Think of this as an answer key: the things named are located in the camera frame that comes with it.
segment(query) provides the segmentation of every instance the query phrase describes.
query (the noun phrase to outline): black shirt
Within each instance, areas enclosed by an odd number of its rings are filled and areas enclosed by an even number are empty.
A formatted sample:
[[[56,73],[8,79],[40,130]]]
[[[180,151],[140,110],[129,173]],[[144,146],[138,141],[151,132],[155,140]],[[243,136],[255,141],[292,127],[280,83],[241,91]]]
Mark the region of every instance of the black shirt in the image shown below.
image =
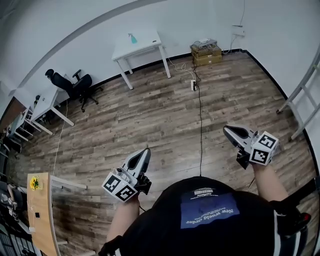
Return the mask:
[[[117,245],[122,256],[273,255],[274,216],[258,195],[192,177],[163,191]]]

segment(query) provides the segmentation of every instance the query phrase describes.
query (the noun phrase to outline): white table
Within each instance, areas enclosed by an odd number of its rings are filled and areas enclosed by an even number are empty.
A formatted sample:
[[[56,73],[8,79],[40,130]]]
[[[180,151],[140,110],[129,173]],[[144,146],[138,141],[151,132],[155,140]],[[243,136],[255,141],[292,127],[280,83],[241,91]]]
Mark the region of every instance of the white table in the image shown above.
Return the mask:
[[[162,46],[162,42],[160,40],[158,32],[152,29],[142,29],[131,31],[130,33],[136,38],[137,43],[132,43],[131,36],[128,33],[124,33],[117,39],[116,46],[112,55],[112,60],[114,62],[117,62],[120,68],[120,73],[129,89],[132,90],[133,86],[130,84],[130,81],[126,76],[124,69],[119,63],[119,60],[123,60],[124,62],[126,62],[127,68],[130,74],[132,74],[133,72],[130,68],[127,58],[132,55],[141,54],[154,48],[159,48],[166,75],[168,78],[170,78],[171,75],[165,57],[164,48]]]
[[[50,86],[44,93],[41,94],[40,99],[38,100],[38,103],[36,104],[33,114],[30,118],[30,121],[33,122],[36,126],[41,128],[42,130],[46,131],[47,133],[52,135],[52,132],[46,129],[44,126],[36,122],[36,119],[41,117],[43,114],[48,112],[49,110],[52,110],[54,113],[56,113],[61,119],[66,121],[69,125],[74,126],[75,124],[70,121],[66,116],[61,114],[55,107],[55,101],[58,96],[59,89],[58,87],[52,85]]]

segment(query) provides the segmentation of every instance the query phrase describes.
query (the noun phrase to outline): wall outlet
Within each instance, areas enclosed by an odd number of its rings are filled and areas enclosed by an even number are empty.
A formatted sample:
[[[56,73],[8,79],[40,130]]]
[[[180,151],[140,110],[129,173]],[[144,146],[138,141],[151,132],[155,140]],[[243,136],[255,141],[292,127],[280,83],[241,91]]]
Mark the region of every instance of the wall outlet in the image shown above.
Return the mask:
[[[232,26],[232,34],[244,37],[246,35],[246,31],[245,31],[244,26],[233,25]]]
[[[191,90],[195,92],[197,90],[196,80],[191,80],[190,82],[191,82]]]

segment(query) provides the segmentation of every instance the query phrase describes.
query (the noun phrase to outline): office chair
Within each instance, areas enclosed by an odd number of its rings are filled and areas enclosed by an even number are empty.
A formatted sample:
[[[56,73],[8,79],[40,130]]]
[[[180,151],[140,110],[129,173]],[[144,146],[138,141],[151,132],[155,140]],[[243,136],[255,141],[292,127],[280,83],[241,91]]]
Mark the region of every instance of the office chair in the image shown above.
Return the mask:
[[[95,85],[91,86],[92,79],[89,74],[84,75],[83,77],[79,77],[79,73],[81,69],[79,69],[72,77],[76,77],[77,82],[72,84],[68,79],[61,76],[59,73],[55,72],[53,69],[48,69],[45,72],[46,77],[51,80],[55,86],[65,90],[69,97],[72,100],[75,100],[80,97],[80,103],[82,103],[81,110],[85,112],[84,106],[88,99],[91,99],[95,102],[95,104],[99,104],[92,95],[96,92],[97,89],[103,91],[103,89],[99,86],[96,87]]]

